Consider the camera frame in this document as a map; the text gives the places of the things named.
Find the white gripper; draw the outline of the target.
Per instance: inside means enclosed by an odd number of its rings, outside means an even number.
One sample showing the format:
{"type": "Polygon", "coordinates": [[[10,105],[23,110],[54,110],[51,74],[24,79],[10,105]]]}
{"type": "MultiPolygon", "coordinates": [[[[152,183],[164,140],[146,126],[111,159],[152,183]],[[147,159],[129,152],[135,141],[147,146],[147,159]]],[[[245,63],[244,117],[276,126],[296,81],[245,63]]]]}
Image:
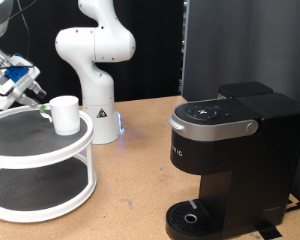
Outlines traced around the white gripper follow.
{"type": "Polygon", "coordinates": [[[40,70],[21,54],[0,57],[0,110],[7,110],[15,102],[36,108],[39,103],[29,98],[26,90],[32,90],[43,100],[47,93],[36,82],[40,70]]]}

